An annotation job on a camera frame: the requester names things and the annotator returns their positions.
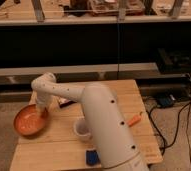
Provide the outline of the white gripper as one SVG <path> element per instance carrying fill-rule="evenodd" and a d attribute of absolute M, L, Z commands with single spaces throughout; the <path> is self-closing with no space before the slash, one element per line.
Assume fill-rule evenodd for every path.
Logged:
<path fill-rule="evenodd" d="M 52 102 L 51 95 L 38 95 L 36 98 L 36 111 L 41 116 Z"/>

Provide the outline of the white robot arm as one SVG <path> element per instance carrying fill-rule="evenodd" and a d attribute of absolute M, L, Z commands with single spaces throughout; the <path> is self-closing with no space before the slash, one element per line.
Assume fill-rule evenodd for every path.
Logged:
<path fill-rule="evenodd" d="M 117 98 L 105 84 L 60 84 L 52 73 L 34 79 L 36 104 L 45 107 L 50 95 L 79 102 L 104 171 L 149 171 L 118 107 Z"/>

